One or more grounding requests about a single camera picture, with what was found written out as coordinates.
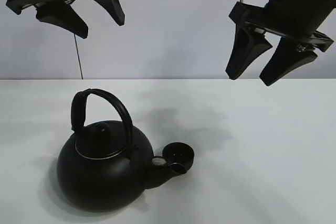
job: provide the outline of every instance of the table surface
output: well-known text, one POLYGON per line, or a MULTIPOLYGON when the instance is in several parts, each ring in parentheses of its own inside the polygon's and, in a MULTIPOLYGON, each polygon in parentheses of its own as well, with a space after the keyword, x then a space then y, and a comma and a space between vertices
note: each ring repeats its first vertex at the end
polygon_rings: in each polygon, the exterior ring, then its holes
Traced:
MULTIPOLYGON (((0 223, 335 224, 335 100, 336 80, 0 81, 0 223), (192 170, 118 212, 69 206, 55 163, 87 88, 118 96, 155 150, 191 145, 192 170)), ((87 123, 109 119, 90 97, 87 123)))

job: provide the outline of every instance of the white wall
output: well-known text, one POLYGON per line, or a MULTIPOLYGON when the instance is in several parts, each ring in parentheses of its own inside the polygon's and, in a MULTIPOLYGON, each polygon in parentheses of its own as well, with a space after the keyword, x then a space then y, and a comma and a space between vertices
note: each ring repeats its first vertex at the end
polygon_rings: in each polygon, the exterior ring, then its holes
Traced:
POLYGON ((0 0, 0 79, 79 79, 74 36, 0 0))
MULTIPOLYGON (((1 0, 0 78, 79 78, 70 33, 35 20, 30 8, 16 16, 1 0)), ((92 0, 73 7, 89 26, 89 38, 79 38, 86 79, 227 78, 235 24, 228 18, 238 0, 120 0, 126 14, 123 27, 92 0)), ((266 0, 245 0, 264 5, 266 0)), ((336 39, 333 20, 321 32, 336 39)), ((276 48, 279 38, 268 36, 276 48)), ((242 78, 258 78, 274 50, 257 59, 242 78)), ((335 46, 287 78, 336 78, 335 46)))

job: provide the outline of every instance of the kettle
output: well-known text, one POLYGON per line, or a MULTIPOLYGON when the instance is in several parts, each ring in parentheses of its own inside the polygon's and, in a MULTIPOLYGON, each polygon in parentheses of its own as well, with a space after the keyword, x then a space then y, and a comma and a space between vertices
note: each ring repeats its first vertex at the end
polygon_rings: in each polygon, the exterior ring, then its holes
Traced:
POLYGON ((167 145, 154 156, 147 137, 113 94, 100 89, 78 92, 71 105, 74 134, 57 161, 57 178, 66 198, 79 208, 113 211, 136 200, 146 189, 186 174, 194 160, 184 143, 167 145), (84 126, 88 95, 107 100, 122 121, 103 121, 84 126))

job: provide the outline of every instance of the kettle lid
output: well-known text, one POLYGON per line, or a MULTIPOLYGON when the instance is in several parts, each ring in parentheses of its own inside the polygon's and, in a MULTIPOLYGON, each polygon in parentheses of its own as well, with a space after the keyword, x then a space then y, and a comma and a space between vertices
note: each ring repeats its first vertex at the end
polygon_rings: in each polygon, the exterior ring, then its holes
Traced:
POLYGON ((76 151, 88 159, 111 158, 123 152, 127 144, 123 124, 119 121, 94 123, 76 133, 76 151))

